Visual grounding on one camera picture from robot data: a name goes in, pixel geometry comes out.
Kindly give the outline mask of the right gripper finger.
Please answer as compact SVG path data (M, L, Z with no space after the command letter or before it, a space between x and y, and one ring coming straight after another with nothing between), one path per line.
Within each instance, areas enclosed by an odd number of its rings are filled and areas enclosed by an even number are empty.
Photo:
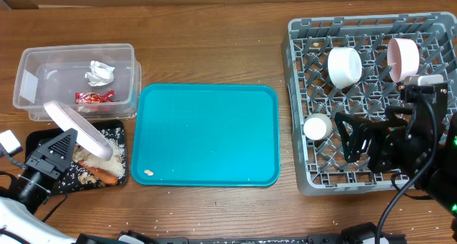
M387 106L384 114L388 121L404 121L404 118L398 117L398 115L411 116L413 113L412 108L404 108L400 106Z
M370 121L355 115L337 112L334 117L346 162L356 162L371 144L374 151L368 155L375 161L392 161L393 151L385 147L387 131L393 126L393 120Z

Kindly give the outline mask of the white plate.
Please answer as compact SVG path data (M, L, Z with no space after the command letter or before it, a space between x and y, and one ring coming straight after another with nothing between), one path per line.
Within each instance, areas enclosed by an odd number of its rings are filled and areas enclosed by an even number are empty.
M76 142L92 155L105 161L111 159L113 149L107 139L74 109L65 103L49 101L44 104L44 110L62 130L74 129Z

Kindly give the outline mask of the small white cup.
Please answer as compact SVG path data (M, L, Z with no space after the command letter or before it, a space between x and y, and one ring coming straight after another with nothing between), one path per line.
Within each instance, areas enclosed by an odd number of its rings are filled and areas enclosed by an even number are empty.
M312 141L328 138L332 129L331 119L322 113L311 114L303 124L303 134Z

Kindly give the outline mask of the red snack wrapper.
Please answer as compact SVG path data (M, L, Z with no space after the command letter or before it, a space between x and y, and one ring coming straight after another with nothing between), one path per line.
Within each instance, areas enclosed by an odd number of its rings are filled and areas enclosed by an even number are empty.
M75 104L108 103L113 101L111 98L115 94L116 92L113 90L108 91L105 94L94 92L78 92L75 95Z

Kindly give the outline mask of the orange carrot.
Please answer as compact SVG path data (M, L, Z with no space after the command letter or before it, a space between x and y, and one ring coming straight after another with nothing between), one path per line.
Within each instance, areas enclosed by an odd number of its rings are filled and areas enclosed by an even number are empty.
M118 178L116 176L110 174L104 169L88 166L83 161L79 161L79 165L83 166L86 170L91 172L96 178L104 182L106 185L116 185L118 182Z

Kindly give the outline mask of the pink white bowl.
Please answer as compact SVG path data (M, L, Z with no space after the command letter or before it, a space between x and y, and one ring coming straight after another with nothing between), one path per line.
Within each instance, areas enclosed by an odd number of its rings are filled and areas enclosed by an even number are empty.
M387 48L387 63L394 83L416 75L420 64L416 42L411 39L392 38Z

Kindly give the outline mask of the white saucer bowl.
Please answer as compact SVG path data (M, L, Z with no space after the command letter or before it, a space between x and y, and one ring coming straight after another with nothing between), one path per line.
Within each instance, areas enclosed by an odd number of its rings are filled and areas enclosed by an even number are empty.
M328 55L328 75L337 88L358 83L362 74L361 57L350 47L336 47Z

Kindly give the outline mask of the white napkin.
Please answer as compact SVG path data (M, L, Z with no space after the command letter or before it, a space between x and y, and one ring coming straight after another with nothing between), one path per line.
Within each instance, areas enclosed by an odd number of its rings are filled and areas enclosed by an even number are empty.
M99 61L91 61L90 71L85 73L92 87L105 86L114 80L114 67Z

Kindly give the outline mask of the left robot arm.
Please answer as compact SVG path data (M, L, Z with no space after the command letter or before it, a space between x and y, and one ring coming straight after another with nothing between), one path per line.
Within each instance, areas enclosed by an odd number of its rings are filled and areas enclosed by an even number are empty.
M15 135L1 133L1 156L23 170L13 176L8 188L1 188L1 242L2 243L75 243L55 228L35 216L39 206L45 203L54 185L71 167L77 131L69 129L40 145L29 154L25 163L13 159L22 151Z

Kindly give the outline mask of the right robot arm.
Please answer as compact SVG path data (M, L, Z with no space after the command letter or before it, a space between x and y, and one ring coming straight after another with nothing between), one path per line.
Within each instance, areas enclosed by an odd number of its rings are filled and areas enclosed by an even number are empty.
M336 113L344 158L368 156L368 169L382 173L399 169L419 190L456 214L456 117L445 124L448 85L404 85L400 99L407 105L386 107L385 121Z

